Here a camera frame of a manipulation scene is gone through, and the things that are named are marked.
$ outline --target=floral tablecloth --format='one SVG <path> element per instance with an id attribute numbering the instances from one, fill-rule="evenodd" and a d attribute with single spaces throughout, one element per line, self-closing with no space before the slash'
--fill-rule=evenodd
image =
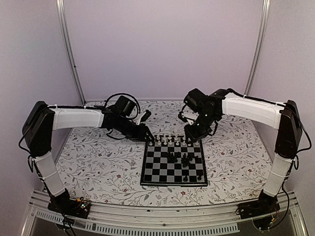
<path id="1" fill-rule="evenodd" d="M 153 134 L 184 134 L 179 101 L 140 102 L 150 110 Z M 223 116 L 218 130 L 203 140 L 207 187 L 140 186 L 144 143 L 113 140 L 98 128 L 74 128 L 57 163 L 72 197 L 132 206 L 196 206 L 258 197 L 271 161 L 251 120 Z"/>

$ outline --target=white backdrop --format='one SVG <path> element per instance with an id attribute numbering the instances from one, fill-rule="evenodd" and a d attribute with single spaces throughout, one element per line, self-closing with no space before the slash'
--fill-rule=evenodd
<path id="1" fill-rule="evenodd" d="M 116 92 L 183 99 L 244 92 L 261 0 L 67 0 L 70 40 L 87 100 Z"/>

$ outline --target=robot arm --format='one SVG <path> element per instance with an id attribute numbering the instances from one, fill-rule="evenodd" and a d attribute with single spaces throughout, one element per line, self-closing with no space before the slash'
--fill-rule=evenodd
<path id="1" fill-rule="evenodd" d="M 210 125 L 219 121 L 223 114 L 248 118 L 278 130 L 275 159 L 267 183 L 257 201 L 239 205 L 239 213 L 242 218 L 248 218 L 279 210 L 277 194 L 290 174 L 302 135 L 295 102 L 269 102 L 241 96 L 231 89 L 219 89 L 205 95 L 195 88 L 185 97 L 184 103 L 198 113 L 194 118 L 184 115 L 183 111 L 179 113 L 181 120 L 189 122 L 185 126 L 188 142 L 196 142 L 209 135 Z"/>
<path id="2" fill-rule="evenodd" d="M 59 177 L 51 154 L 52 132 L 64 128 L 98 127 L 118 130 L 133 141 L 154 140 L 149 128 L 141 123 L 151 115 L 149 111 L 138 114 L 134 119 L 128 118 L 135 105 L 124 96 L 120 96 L 117 102 L 108 108 L 48 106 L 43 101 L 35 104 L 23 126 L 22 133 L 37 174 L 45 183 L 52 198 L 53 204 L 50 204 L 49 209 L 82 218 L 86 218 L 89 211 L 86 202 L 80 203 L 80 200 L 70 199 Z"/>

